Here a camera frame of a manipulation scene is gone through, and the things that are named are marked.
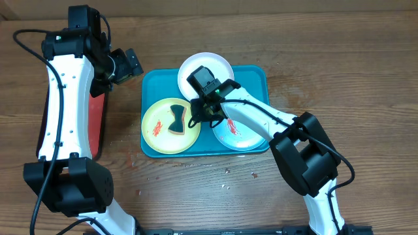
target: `red marking on plate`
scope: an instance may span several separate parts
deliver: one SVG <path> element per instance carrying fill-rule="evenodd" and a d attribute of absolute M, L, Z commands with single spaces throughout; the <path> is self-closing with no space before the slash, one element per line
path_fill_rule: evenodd
<path fill-rule="evenodd" d="M 161 121 L 160 120 L 158 120 L 158 122 L 157 122 L 157 125 L 154 127 L 154 130 L 152 131 L 152 134 L 155 136 L 155 137 L 157 137 L 157 135 L 159 134 L 159 132 L 161 131 L 161 128 L 162 128 L 163 126 L 162 126 L 162 124 L 161 124 Z"/>
<path fill-rule="evenodd" d="M 233 120 L 228 119 L 227 126 L 228 126 L 228 128 L 229 128 L 229 130 L 230 130 L 231 133 L 233 133 L 234 135 L 237 135 L 238 134 L 238 130 L 236 129 Z"/>

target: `black cable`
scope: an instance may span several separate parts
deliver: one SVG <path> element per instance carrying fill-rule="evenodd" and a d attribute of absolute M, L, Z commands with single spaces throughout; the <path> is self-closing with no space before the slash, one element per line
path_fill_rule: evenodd
<path fill-rule="evenodd" d="M 353 182 L 354 177 L 355 177 L 355 171 L 354 171 L 353 166 L 350 164 L 350 162 L 343 155 L 341 155 L 340 153 L 338 153 L 336 150 L 333 150 L 328 145 L 326 145 L 326 144 L 322 143 L 321 141 L 315 139 L 314 137 L 310 136 L 309 134 L 305 133 L 304 131 L 302 131 L 302 130 L 300 130 L 300 129 L 298 129 L 298 128 L 296 128 L 296 127 L 294 127 L 294 126 L 292 126 L 292 125 L 290 125 L 290 124 L 282 121 L 280 118 L 278 118 L 275 115 L 271 114 L 270 112 L 268 112 L 267 110 L 265 110 L 263 107 L 259 106 L 258 104 L 255 104 L 255 103 L 253 103 L 251 101 L 240 100 L 240 99 L 228 99 L 228 100 L 225 100 L 225 101 L 222 101 L 222 102 L 240 102 L 240 103 L 249 104 L 251 106 L 254 106 L 254 107 L 258 108 L 260 111 L 262 111 L 263 113 L 265 113 L 267 116 L 269 116 L 270 118 L 272 118 L 274 121 L 277 121 L 278 123 L 280 123 L 280 124 L 282 124 L 282 125 L 290 128 L 290 129 L 292 129 L 294 131 L 298 131 L 300 134 L 302 134 L 308 140 L 311 140 L 312 142 L 315 142 L 316 144 L 319 144 L 319 145 L 323 146 L 324 148 L 326 148 L 327 150 L 329 150 L 331 153 L 333 153 L 333 154 L 337 155 L 339 158 L 341 158 L 341 160 L 347 165 L 348 169 L 350 169 L 351 177 L 347 181 L 345 181 L 343 183 L 340 183 L 338 185 L 335 185 L 334 187 L 332 187 L 331 189 L 329 189 L 328 194 L 327 194 L 327 196 L 328 196 L 328 203 L 329 203 L 329 206 L 330 206 L 330 209 L 331 209 L 331 214 L 332 214 L 332 220 L 333 220 L 333 222 L 335 224 L 335 227 L 337 228 L 337 232 L 338 232 L 337 234 L 339 234 L 340 233 L 340 227 L 338 226 L 338 222 L 337 222 L 337 219 L 335 217 L 335 212 L 334 212 L 334 208 L 332 207 L 331 198 L 332 198 L 332 192 L 335 189 L 344 187 L 346 185 L 349 185 L 351 182 Z"/>
<path fill-rule="evenodd" d="M 74 223 L 70 224 L 67 228 L 64 228 L 61 232 L 58 232 L 58 233 L 57 233 L 57 235 L 62 235 L 62 234 L 64 234 L 64 233 L 66 233 L 66 232 L 70 231 L 72 228 L 74 228 L 75 226 L 79 225 L 80 223 L 87 222 L 87 221 L 90 221 L 90 222 L 91 222 L 91 223 L 90 223 L 91 225 L 92 225 L 92 224 L 95 224 L 97 227 L 99 227 L 99 229 L 101 229 L 101 230 L 102 230 L 102 232 L 103 232 L 105 235 L 111 235 L 111 234 L 109 233 L 109 231 L 107 231 L 107 230 L 105 229 L 105 227 L 104 227 L 102 224 L 100 224 L 97 220 L 95 220 L 94 218 L 85 218 L 85 219 L 80 219 L 80 220 L 77 220 L 77 221 L 75 221 Z"/>
<path fill-rule="evenodd" d="M 63 125 L 63 114 L 64 114 L 64 92 L 63 92 L 63 85 L 61 83 L 61 79 L 59 78 L 59 74 L 55 70 L 54 66 L 52 66 L 45 58 L 40 56 L 38 53 L 34 52 L 33 50 L 31 50 L 30 48 L 25 46 L 23 43 L 21 43 L 18 40 L 18 37 L 17 37 L 20 33 L 46 33 L 46 34 L 48 34 L 49 31 L 40 30 L 40 29 L 21 29 L 21 30 L 17 30 L 16 32 L 13 33 L 13 40 L 19 46 L 21 46 L 25 51 L 34 55 L 36 58 L 41 60 L 46 66 L 48 66 L 50 68 L 50 70 L 53 72 L 53 74 L 56 77 L 56 80 L 57 80 L 57 83 L 58 83 L 58 91 L 59 91 L 59 114 L 58 114 L 57 136 L 56 136 L 56 141 L 54 143 L 54 145 L 55 145 L 54 153 L 52 154 L 51 165 L 48 169 L 48 173 L 46 174 L 45 181 L 42 184 L 42 187 L 40 188 L 40 191 L 39 191 L 39 194 L 38 194 L 38 199 L 37 199 L 37 202 L 35 204 L 35 208 L 33 209 L 31 225 L 30 225 L 30 229 L 29 229 L 30 235 L 34 235 L 35 234 L 35 223 L 36 223 L 36 220 L 37 220 L 40 203 L 42 202 L 42 198 L 43 198 L 44 193 L 45 193 L 45 188 L 46 188 L 46 186 L 48 185 L 48 183 L 51 179 L 52 172 L 54 171 L 55 162 L 56 162 L 56 159 L 57 159 L 57 156 L 58 156 L 59 147 L 61 145 L 61 130 L 62 130 L 62 125 Z"/>
<path fill-rule="evenodd" d="M 110 26 L 109 23 L 106 20 L 106 16 L 103 16 L 102 14 L 100 15 L 100 17 L 103 19 L 103 21 L 105 22 L 106 26 L 107 26 L 107 48 L 110 51 L 110 43 L 112 42 L 112 37 L 110 36 Z"/>

